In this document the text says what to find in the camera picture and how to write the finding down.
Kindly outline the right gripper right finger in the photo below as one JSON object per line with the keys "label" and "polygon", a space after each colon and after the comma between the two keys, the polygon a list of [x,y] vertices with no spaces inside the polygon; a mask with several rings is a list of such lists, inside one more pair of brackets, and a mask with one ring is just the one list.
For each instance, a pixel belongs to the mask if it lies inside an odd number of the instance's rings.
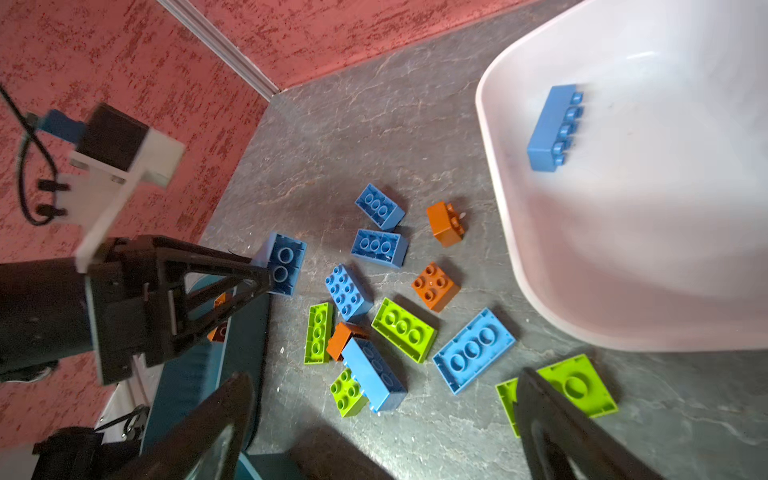
{"label": "right gripper right finger", "polygon": [[518,378],[515,417],[533,479],[659,479],[535,370]]}

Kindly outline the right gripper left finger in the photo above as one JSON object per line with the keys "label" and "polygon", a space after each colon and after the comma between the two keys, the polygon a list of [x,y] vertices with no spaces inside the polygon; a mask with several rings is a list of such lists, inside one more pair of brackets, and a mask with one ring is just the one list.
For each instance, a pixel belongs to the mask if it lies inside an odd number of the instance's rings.
{"label": "right gripper left finger", "polygon": [[254,406],[247,373],[236,373],[151,450],[113,479],[232,479]]}

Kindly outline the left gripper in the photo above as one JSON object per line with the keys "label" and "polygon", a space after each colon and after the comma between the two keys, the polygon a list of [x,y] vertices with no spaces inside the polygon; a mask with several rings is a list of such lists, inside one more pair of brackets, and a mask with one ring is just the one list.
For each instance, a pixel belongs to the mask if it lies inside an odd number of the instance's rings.
{"label": "left gripper", "polygon": [[[167,260],[160,250],[169,250]],[[188,293],[188,274],[218,277]],[[245,283],[247,287],[237,287]],[[133,375],[135,355],[156,366],[206,341],[227,322],[223,365],[258,368],[267,338],[273,286],[266,267],[236,254],[166,236],[113,237],[96,250],[85,274],[91,342],[102,384]],[[222,293],[230,298],[218,308]]]}

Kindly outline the orange small brick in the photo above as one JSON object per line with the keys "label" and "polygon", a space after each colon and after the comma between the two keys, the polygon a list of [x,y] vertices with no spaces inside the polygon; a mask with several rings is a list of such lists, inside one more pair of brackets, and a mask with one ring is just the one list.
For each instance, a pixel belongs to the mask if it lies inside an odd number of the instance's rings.
{"label": "orange small brick", "polygon": [[207,338],[211,342],[223,343],[226,340],[228,330],[228,323],[224,322],[220,324],[216,329],[209,332]]}
{"label": "orange small brick", "polygon": [[444,247],[449,248],[462,241],[465,230],[453,205],[438,202],[426,210],[432,234]]}
{"label": "orange small brick", "polygon": [[215,300],[214,300],[214,307],[218,308],[219,306],[225,304],[227,300],[230,298],[230,294],[225,292],[220,294]]}
{"label": "orange small brick", "polygon": [[411,284],[425,305],[441,312],[459,293],[460,286],[435,263],[431,262]]}
{"label": "orange small brick", "polygon": [[367,339],[368,333],[362,327],[355,324],[347,322],[338,323],[328,341],[326,352],[333,360],[341,361],[343,359],[343,349],[353,337]]}

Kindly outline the blue slope brick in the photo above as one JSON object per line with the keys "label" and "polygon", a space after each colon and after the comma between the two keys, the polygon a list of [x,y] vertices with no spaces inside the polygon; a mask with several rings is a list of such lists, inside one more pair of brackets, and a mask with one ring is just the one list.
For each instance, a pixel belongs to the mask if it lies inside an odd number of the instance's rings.
{"label": "blue slope brick", "polygon": [[251,264],[267,268],[272,278],[271,294],[292,296],[301,272],[307,244],[291,237],[271,232]]}

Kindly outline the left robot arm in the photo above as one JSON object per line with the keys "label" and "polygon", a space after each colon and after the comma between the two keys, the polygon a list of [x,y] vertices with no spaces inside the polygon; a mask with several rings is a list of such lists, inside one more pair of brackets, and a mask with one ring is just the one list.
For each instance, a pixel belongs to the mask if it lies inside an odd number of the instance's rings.
{"label": "left robot arm", "polygon": [[1,378],[91,351],[104,385],[132,359],[172,360],[273,286],[250,259],[164,236],[110,238],[85,272],[72,258],[1,267]]}

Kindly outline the green long brick right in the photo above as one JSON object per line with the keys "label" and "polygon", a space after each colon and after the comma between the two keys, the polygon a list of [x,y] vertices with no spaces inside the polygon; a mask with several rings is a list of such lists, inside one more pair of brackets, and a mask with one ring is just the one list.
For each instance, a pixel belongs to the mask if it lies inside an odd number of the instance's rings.
{"label": "green long brick right", "polygon": [[[592,362],[585,354],[542,367],[537,373],[563,394],[589,418],[598,418],[619,411],[617,402],[606,388]],[[495,386],[504,412],[516,438],[520,437],[514,405],[517,402],[518,379]]]}

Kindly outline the green long brick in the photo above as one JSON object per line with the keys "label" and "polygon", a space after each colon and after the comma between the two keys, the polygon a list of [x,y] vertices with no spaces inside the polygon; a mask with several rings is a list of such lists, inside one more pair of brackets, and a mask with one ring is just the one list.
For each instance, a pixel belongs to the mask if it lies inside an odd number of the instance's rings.
{"label": "green long brick", "polygon": [[330,360],[328,342],[334,325],[334,309],[330,302],[312,305],[309,308],[308,327],[303,363],[324,364]]}
{"label": "green long brick", "polygon": [[[598,418],[619,411],[617,402],[606,388],[592,362],[585,354],[542,367],[537,373],[563,394],[589,418]],[[495,386],[504,412],[516,438],[520,437],[514,405],[517,402],[518,379]]]}
{"label": "green long brick", "polygon": [[425,362],[436,338],[432,326],[389,298],[383,299],[371,326],[417,364]]}

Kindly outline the teal bin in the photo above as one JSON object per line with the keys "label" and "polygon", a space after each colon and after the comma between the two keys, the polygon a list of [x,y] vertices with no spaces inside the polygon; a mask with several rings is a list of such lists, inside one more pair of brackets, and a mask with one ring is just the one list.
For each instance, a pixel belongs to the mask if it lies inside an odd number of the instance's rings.
{"label": "teal bin", "polygon": [[297,464],[286,453],[250,455],[241,452],[234,480],[303,480]]}
{"label": "teal bin", "polygon": [[253,381],[254,410],[243,446],[253,441],[259,422],[261,384],[266,357],[270,296],[251,300],[228,320],[223,342],[203,339],[164,364],[151,407],[141,451],[149,451],[233,374]]}

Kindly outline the right teal bin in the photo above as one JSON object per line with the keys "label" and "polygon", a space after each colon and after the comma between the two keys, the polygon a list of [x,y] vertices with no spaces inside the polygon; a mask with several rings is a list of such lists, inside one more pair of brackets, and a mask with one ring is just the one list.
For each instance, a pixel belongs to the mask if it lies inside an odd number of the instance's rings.
{"label": "right teal bin", "polygon": [[297,464],[286,453],[250,455],[241,452],[234,480],[303,480]]}

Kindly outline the green long brick lower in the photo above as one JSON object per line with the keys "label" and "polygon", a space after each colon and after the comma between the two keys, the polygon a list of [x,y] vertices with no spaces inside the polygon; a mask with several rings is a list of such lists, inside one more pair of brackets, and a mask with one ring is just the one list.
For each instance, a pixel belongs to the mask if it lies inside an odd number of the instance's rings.
{"label": "green long brick lower", "polygon": [[330,302],[312,305],[309,308],[308,327],[303,363],[324,364],[330,360],[328,342],[334,325],[334,309]]}

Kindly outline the green long brick centre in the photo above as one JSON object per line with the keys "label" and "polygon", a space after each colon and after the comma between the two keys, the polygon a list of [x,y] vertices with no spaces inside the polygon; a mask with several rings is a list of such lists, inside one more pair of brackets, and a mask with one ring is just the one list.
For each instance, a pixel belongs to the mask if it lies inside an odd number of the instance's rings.
{"label": "green long brick centre", "polygon": [[383,299],[371,326],[417,364],[425,362],[436,338],[432,326],[389,298]]}

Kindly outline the green small brick lower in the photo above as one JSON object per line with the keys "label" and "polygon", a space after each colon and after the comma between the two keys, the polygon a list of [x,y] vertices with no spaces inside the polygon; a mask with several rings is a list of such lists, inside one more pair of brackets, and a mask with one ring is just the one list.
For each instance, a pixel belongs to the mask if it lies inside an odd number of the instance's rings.
{"label": "green small brick lower", "polygon": [[358,415],[368,404],[368,399],[349,368],[345,368],[330,385],[330,392],[342,418]]}

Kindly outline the white plastic bin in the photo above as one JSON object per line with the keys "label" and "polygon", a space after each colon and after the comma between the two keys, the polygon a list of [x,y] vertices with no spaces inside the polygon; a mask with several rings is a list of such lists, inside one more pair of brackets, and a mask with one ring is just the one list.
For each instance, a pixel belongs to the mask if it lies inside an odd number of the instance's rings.
{"label": "white plastic bin", "polygon": [[[569,84],[565,164],[533,171]],[[515,278],[549,323],[624,351],[766,347],[765,2],[581,2],[505,49],[476,107]]]}

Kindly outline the left aluminium corner post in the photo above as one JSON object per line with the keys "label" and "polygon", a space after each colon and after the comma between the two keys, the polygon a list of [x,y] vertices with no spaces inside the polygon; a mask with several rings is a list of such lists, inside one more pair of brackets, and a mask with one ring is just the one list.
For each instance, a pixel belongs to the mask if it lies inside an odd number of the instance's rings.
{"label": "left aluminium corner post", "polygon": [[158,0],[158,3],[265,100],[271,102],[281,92],[191,1]]}

